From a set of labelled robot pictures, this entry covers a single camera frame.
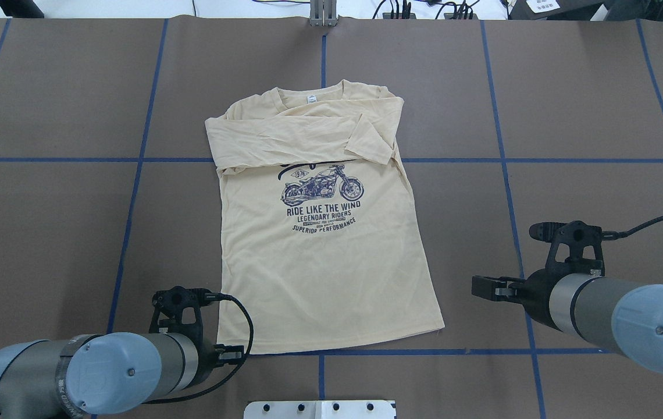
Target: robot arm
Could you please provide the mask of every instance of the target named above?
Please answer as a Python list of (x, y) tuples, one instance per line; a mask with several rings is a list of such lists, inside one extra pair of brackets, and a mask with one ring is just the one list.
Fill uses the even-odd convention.
[[(663, 285), (645, 285), (605, 276), (601, 241), (629, 236), (603, 232), (583, 222), (538, 223), (532, 238), (551, 244), (546, 265), (527, 279), (474, 276), (472, 294), (491, 301), (523, 305), (533, 320), (620, 355), (663, 374)], [(560, 244), (570, 255), (555, 260)], [(592, 247), (594, 259), (585, 259)]]
[[(212, 345), (203, 337), (199, 308), (235, 298), (207, 289), (177, 286), (153, 296), (154, 315), (148, 334), (129, 332), (81, 335), (70, 340), (34, 340), (0, 350), (0, 416), (4, 419), (48, 419), (114, 414), (141, 403), (169, 403), (192, 397), (159, 400), (200, 384), (214, 368), (236, 367), (249, 355), (243, 346)], [(251, 320), (245, 309), (242, 311)], [(184, 310), (195, 322), (184, 324)]]

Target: white floor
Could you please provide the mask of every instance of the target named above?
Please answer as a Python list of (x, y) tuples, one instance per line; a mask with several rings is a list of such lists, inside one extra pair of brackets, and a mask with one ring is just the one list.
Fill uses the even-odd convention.
[[(191, 0), (36, 0), (49, 18), (163, 18), (193, 14)], [(337, 13), (358, 19), (370, 19), (379, 0), (337, 0)], [(252, 0), (194, 0), (199, 17), (242, 18), (308, 16), (309, 6), (297, 3), (259, 3)], [(413, 3), (418, 19), (432, 19), (440, 6), (430, 7), (422, 0)], [(381, 12), (390, 11), (386, 3)], [(473, 10), (480, 19), (506, 19), (507, 11), (499, 0), (479, 0)], [(594, 20), (602, 20), (601, 7)], [(0, 18), (5, 17), (0, 9)]]

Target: metal bracket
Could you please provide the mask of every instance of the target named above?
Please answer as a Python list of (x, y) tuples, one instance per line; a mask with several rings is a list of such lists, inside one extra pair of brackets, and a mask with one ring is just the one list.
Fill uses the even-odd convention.
[(311, 26), (337, 26), (337, 0), (311, 0)]
[(293, 402), (252, 402), (244, 419), (395, 419), (392, 400), (311, 400)]

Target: motorcycle wheel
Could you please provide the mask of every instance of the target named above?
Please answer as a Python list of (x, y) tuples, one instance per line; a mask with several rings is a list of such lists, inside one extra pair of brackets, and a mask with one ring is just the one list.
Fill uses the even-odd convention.
[(288, 207), (297, 207), (303, 203), (303, 199), (297, 198), (300, 191), (298, 185), (287, 185), (283, 192), (283, 202)]
[(342, 183), (342, 186), (339, 188), (342, 198), (347, 199), (347, 201), (358, 201), (363, 196), (364, 191), (360, 180), (351, 177), (347, 178), (347, 182)]

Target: cream t-shirt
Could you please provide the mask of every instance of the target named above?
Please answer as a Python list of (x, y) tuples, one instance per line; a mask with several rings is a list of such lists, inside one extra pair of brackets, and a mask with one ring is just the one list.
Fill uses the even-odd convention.
[[(395, 133), (403, 100), (342, 80), (274, 88), (206, 128), (222, 198), (222, 292), (253, 353), (368, 345), (443, 328)], [(218, 342), (248, 327), (220, 305)]]

